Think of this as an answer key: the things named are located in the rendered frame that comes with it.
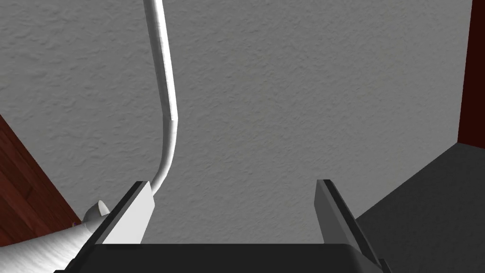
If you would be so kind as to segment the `grey textured door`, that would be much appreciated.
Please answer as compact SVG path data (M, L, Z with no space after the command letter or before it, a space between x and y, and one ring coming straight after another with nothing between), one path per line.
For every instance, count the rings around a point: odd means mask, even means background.
M179 127L144 242L321 243L330 179L393 273L485 273L472 1L163 0ZM0 115L80 218L152 179L143 0L0 0Z

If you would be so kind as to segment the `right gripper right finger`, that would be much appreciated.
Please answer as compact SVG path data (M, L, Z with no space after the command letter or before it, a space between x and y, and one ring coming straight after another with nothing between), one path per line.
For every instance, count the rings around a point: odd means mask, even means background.
M317 180L314 208L326 244L349 245L373 264L381 265L371 244L331 180Z

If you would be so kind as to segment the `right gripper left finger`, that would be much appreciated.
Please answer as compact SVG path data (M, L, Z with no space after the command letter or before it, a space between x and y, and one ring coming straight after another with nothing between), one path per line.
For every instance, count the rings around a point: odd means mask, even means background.
M94 243L140 244L154 207L150 183L135 182L97 228Z

